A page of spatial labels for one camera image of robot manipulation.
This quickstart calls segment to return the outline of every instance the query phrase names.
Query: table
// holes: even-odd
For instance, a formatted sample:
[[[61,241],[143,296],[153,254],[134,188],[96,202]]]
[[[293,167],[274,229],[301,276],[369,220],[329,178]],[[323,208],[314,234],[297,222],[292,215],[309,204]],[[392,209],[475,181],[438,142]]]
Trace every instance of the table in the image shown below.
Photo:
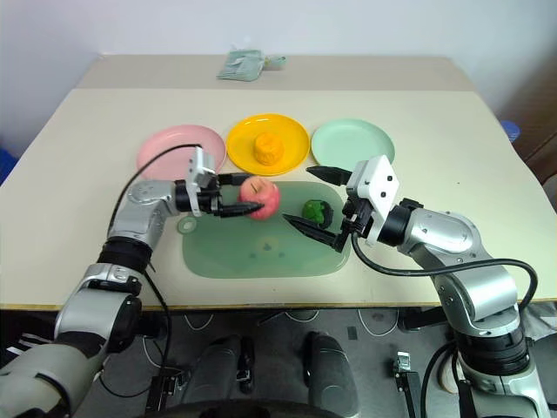
[[[58,309],[94,263],[114,201],[139,146],[171,125],[226,133],[265,112],[309,132],[332,118],[363,118],[393,139],[399,198],[465,214],[494,257],[532,264],[536,300],[557,299],[556,217],[533,174],[470,82],[444,58],[291,57],[253,83],[216,80],[223,57],[104,57],[61,103],[0,187],[0,307]],[[305,163],[277,180],[316,180]],[[236,171],[230,161],[224,172]],[[429,278],[383,276],[353,254],[319,277],[215,280],[188,271],[179,217],[152,262],[175,309],[437,305]],[[394,248],[366,249],[386,266],[417,265]],[[519,294],[527,276],[511,268]],[[144,306],[157,302],[143,287]]]

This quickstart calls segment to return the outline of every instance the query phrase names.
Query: red apple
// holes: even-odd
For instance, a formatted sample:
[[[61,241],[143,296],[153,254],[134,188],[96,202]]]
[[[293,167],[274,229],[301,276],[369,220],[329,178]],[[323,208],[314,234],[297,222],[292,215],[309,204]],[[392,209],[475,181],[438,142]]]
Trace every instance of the red apple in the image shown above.
[[[248,215],[252,219],[263,220],[270,218],[279,209],[280,190],[271,181],[253,176],[244,181],[242,186],[240,186],[238,200],[240,202],[263,203],[265,206]]]

